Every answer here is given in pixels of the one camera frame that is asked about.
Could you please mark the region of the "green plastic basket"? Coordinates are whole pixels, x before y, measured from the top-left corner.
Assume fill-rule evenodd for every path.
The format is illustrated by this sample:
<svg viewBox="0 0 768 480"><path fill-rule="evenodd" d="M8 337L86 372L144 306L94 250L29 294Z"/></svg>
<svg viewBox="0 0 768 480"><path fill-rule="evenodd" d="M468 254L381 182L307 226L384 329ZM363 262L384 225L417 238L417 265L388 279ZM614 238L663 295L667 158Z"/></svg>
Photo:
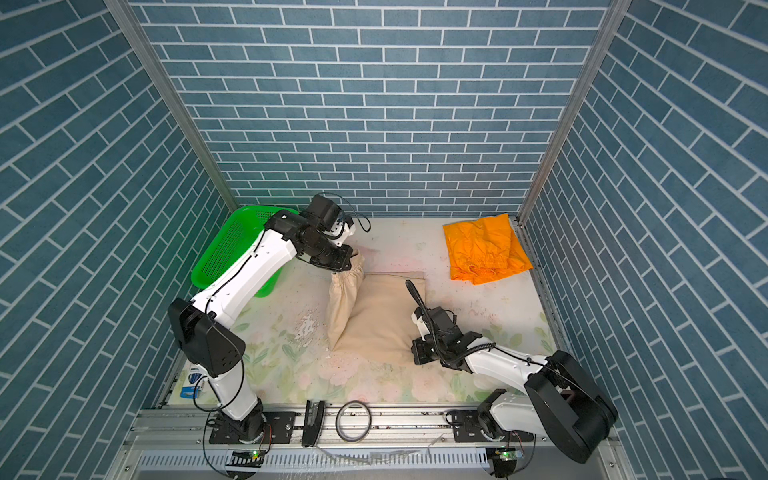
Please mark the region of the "green plastic basket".
<svg viewBox="0 0 768 480"><path fill-rule="evenodd" d="M194 286L205 290L218 280L264 231L267 220L283 207L245 206L236 210L214 237L191 273Z"/></svg>

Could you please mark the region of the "beige shorts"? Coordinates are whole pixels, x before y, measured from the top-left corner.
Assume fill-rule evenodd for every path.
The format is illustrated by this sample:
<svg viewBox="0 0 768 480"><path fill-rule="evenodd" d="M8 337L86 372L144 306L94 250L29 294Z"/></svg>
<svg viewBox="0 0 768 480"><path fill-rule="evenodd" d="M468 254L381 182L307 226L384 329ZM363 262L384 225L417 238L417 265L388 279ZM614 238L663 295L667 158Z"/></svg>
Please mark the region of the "beige shorts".
<svg viewBox="0 0 768 480"><path fill-rule="evenodd" d="M351 268L331 276L329 347L373 362L412 365L412 342L421 333L412 320L417 303L406 282L425 295L426 276L420 271L367 273L364 263L363 255L355 252Z"/></svg>

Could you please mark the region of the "orange shorts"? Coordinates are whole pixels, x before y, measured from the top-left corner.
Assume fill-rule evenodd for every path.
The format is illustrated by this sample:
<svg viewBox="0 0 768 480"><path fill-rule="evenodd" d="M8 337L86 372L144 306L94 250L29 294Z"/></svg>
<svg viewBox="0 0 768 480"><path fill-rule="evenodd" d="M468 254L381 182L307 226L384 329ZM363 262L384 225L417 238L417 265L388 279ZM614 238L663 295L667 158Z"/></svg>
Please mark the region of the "orange shorts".
<svg viewBox="0 0 768 480"><path fill-rule="evenodd" d="M483 285L533 268L508 214L443 226L450 278Z"/></svg>

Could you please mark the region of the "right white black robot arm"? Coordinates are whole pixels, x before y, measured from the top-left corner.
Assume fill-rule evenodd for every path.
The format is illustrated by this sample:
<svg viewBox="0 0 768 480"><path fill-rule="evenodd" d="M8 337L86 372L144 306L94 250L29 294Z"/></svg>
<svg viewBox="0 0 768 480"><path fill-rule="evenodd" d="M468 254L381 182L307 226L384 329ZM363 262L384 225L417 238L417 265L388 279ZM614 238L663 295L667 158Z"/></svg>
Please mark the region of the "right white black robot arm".
<svg viewBox="0 0 768 480"><path fill-rule="evenodd" d="M474 426L490 441L514 432L548 438L561 453L584 464L605 440L619 414L595 380L566 351L529 355L464 333L455 316L436 307L411 315L419 330L414 363L483 375L503 384L474 414Z"/></svg>

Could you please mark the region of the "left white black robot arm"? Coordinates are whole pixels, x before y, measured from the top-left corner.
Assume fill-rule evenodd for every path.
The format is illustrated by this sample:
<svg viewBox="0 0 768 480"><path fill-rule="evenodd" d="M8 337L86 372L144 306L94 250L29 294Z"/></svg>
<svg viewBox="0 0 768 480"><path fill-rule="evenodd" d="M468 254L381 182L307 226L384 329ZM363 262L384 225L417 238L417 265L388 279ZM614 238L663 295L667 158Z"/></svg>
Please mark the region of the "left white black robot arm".
<svg viewBox="0 0 768 480"><path fill-rule="evenodd" d="M296 257L331 272L349 270L353 249L346 239L354 231L350 215L322 196L299 213L279 210L219 279L168 307L180 350L202 371L218 401L207 412L234 431L236 443L261 441L266 418L247 380L246 342L234 332L235 321L264 284Z"/></svg>

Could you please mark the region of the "right circuit board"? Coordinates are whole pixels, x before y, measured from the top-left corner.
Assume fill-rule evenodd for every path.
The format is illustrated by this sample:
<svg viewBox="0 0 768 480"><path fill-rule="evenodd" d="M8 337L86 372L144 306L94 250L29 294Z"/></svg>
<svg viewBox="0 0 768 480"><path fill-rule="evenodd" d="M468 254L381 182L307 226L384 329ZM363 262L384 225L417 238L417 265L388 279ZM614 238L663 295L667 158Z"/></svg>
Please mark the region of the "right circuit board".
<svg viewBox="0 0 768 480"><path fill-rule="evenodd" d="M515 448L487 448L486 454L494 470L512 470L517 467L523 454Z"/></svg>

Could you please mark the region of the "circuit board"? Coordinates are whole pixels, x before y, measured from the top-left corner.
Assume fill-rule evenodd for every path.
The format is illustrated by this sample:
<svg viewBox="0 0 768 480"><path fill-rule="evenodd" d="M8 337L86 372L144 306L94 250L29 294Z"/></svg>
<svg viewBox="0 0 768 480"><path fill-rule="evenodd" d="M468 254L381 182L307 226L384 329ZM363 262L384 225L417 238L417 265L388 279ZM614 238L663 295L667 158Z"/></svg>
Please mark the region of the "circuit board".
<svg viewBox="0 0 768 480"><path fill-rule="evenodd" d="M234 470L236 468L260 468L265 459L265 453L258 450L234 451L231 454L226 468Z"/></svg>
<svg viewBox="0 0 768 480"><path fill-rule="evenodd" d="M515 448L487 448L486 454L494 470L512 470L517 467L523 454Z"/></svg>

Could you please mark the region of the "white blue paper box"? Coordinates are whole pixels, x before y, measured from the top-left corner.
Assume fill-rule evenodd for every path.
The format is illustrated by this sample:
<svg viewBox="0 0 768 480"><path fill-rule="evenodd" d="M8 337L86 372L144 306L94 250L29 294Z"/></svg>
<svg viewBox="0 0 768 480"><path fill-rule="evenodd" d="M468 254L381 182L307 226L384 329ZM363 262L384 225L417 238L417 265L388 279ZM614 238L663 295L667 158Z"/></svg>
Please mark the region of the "white blue paper box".
<svg viewBox="0 0 768 480"><path fill-rule="evenodd" d="M189 368L189 371L181 377L181 390L179 397L185 400L196 400L202 393L204 387L204 378L207 376L206 371L196 365Z"/></svg>

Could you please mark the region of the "left circuit board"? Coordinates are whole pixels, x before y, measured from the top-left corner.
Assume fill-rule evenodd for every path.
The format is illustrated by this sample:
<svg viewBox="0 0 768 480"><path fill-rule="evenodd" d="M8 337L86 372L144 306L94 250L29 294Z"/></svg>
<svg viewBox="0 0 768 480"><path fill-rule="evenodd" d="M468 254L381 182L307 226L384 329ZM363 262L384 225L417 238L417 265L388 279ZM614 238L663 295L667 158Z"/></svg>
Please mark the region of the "left circuit board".
<svg viewBox="0 0 768 480"><path fill-rule="evenodd" d="M231 454L226 468L234 470L236 468L260 468L265 459L265 453L258 450L234 451Z"/></svg>

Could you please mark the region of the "black clamp bracket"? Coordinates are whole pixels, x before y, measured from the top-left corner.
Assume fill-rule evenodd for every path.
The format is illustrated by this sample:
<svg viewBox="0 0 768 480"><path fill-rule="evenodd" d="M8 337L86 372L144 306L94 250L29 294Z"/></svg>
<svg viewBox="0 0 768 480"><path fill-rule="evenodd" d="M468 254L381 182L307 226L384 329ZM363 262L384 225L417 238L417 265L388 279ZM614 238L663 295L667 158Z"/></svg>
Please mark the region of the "black clamp bracket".
<svg viewBox="0 0 768 480"><path fill-rule="evenodd" d="M308 400L306 402L301 439L301 446L303 448L311 448L317 445L323 428L325 408L325 401Z"/></svg>

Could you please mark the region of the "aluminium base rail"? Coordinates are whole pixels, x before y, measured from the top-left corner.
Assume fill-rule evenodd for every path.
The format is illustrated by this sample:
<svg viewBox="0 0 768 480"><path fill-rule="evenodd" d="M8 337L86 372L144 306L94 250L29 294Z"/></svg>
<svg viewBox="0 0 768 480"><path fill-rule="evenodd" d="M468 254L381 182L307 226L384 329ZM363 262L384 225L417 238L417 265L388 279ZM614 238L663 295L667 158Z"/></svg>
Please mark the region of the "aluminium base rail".
<svg viewBox="0 0 768 480"><path fill-rule="evenodd" d="M457 405L371 405L325 408L317 445L301 446L304 410L272 405L267 409L271 440L252 444L223 442L222 430L205 414L187 408L143 410L132 427L109 479L266 479L323 474L408 473L444 477L461 471L484 479L631 479L621 443L610 435L584 464L561 453L546 437L512 433L490 441L474 426L474 410ZM523 457L512 470L494 470L487 448L515 448ZM260 468L229 470L234 451L265 453Z"/></svg>

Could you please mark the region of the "left corner aluminium post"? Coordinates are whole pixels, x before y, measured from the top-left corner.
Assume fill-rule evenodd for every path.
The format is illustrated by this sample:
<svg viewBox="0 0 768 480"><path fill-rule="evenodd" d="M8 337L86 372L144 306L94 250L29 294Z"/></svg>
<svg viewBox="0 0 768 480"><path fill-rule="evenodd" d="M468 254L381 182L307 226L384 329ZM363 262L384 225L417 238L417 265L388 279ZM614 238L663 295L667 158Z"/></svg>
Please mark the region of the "left corner aluminium post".
<svg viewBox="0 0 768 480"><path fill-rule="evenodd" d="M104 4L137 55L152 84L176 120L179 129L197 155L199 163L210 177L220 197L228 209L234 212L240 205L129 2L124 0L105 0Z"/></svg>

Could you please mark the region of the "corner aluminium post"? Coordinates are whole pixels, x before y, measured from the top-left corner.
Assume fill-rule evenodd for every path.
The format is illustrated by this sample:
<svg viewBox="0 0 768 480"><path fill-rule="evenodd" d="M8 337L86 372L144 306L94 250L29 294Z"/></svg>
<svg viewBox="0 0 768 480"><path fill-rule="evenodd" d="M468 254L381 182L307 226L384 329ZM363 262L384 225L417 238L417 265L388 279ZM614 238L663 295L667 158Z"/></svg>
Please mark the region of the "corner aluminium post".
<svg viewBox="0 0 768 480"><path fill-rule="evenodd" d="M552 135L546 152L542 156L539 168L533 177L530 190L520 208L517 217L520 226L524 226L533 213L536 201L542 193L547 179L556 164L558 155L564 146L565 140L573 127L575 119L630 5L630 0L615 0L609 5L601 25L598 28L595 42L590 48L585 58L583 68L574 83L573 91L569 95L568 102L559 119L557 129Z"/></svg>
<svg viewBox="0 0 768 480"><path fill-rule="evenodd" d="M240 205L129 2L124 0L105 0L104 4L137 55L152 84L176 120L179 129L197 155L199 163L210 177L220 197L228 209L234 212Z"/></svg>

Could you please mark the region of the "right corner aluminium post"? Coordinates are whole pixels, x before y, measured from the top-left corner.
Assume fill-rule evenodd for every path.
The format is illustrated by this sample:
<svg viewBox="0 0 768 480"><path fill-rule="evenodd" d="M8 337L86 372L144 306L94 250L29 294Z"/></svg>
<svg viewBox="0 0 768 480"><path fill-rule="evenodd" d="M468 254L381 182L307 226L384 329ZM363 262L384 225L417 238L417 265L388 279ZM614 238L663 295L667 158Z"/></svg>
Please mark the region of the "right corner aluminium post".
<svg viewBox="0 0 768 480"><path fill-rule="evenodd" d="M558 155L564 146L565 140L573 127L575 119L630 5L630 0L615 0L609 5L601 25L598 28L595 42L590 48L585 58L583 68L574 83L573 91L569 95L568 102L559 119L557 129L552 135L546 152L542 156L539 168L533 177L530 190L520 208L517 217L520 226L524 226L533 213L536 201L542 193L547 179L556 164Z"/></svg>

